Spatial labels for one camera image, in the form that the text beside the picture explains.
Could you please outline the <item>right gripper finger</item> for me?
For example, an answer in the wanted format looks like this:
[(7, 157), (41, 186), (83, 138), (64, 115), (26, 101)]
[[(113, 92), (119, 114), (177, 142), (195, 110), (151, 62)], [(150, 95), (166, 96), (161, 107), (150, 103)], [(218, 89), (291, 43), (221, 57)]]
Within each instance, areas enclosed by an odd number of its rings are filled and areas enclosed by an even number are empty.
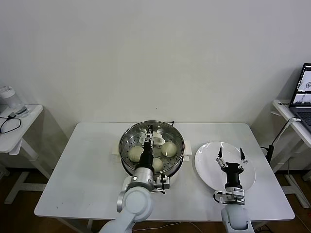
[(218, 163), (220, 168), (227, 167), (226, 162), (223, 160), (222, 147), (220, 147), (220, 150), (218, 152), (218, 157), (216, 158), (216, 162)]
[(244, 166), (248, 163), (248, 160), (246, 159), (242, 148), (240, 148), (240, 159), (241, 159), (241, 163), (239, 165), (239, 168), (244, 168)]

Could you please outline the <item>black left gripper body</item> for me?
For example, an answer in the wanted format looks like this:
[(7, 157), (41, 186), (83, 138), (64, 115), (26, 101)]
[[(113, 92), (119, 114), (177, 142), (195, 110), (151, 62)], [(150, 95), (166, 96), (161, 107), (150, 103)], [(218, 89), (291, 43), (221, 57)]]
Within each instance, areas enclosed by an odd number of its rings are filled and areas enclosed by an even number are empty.
[(143, 145), (143, 153), (140, 156), (138, 167), (153, 168), (153, 148), (150, 142), (145, 142)]

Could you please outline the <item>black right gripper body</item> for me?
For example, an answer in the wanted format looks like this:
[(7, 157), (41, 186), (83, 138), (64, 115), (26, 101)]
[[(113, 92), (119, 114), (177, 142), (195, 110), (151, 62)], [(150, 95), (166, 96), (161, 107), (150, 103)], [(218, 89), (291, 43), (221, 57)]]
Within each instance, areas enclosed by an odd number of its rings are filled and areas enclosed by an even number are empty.
[(238, 163), (225, 162), (222, 171), (226, 174), (225, 188), (235, 187), (243, 189), (239, 175), (243, 173), (244, 168)]

